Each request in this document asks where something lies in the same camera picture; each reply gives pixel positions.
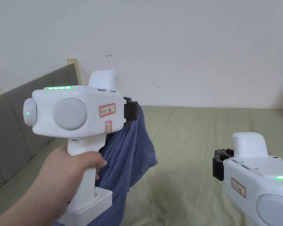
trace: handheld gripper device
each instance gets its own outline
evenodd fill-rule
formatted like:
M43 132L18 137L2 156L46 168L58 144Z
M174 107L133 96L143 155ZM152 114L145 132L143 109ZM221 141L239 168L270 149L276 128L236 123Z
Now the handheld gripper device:
M227 196L258 226L283 226L283 159L268 155L258 133L235 133L234 150L219 149L213 176Z
M68 138L70 155L99 151L106 134L137 120L137 102L115 89L117 74L95 71L88 86L45 87L35 90L23 106L24 121L35 134ZM112 205L112 191L98 188L95 168L86 170L76 195L58 222L86 226Z

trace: device base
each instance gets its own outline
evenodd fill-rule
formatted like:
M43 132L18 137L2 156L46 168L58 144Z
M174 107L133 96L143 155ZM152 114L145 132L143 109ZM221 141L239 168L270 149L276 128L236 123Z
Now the device base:
M57 222L66 226L86 226L112 206L112 191L95 187L95 199L79 210L66 210Z

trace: gray upholstered headboard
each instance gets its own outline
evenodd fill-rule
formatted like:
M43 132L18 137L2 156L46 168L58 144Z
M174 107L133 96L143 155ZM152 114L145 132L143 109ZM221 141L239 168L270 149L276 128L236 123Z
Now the gray upholstered headboard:
M0 188L52 139L35 135L23 120L23 103L36 89L78 85L74 64L0 95Z

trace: white wall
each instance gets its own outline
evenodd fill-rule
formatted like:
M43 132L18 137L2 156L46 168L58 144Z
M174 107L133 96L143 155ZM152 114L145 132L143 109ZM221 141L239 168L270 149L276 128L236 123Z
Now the white wall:
M67 58L143 105L283 107L283 0L0 1L2 89Z

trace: vent slot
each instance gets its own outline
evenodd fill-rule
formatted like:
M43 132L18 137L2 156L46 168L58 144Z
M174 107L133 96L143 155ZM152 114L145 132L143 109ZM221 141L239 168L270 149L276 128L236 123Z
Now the vent slot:
M247 168L246 166L242 165L244 168ZM247 168L249 170L249 168Z

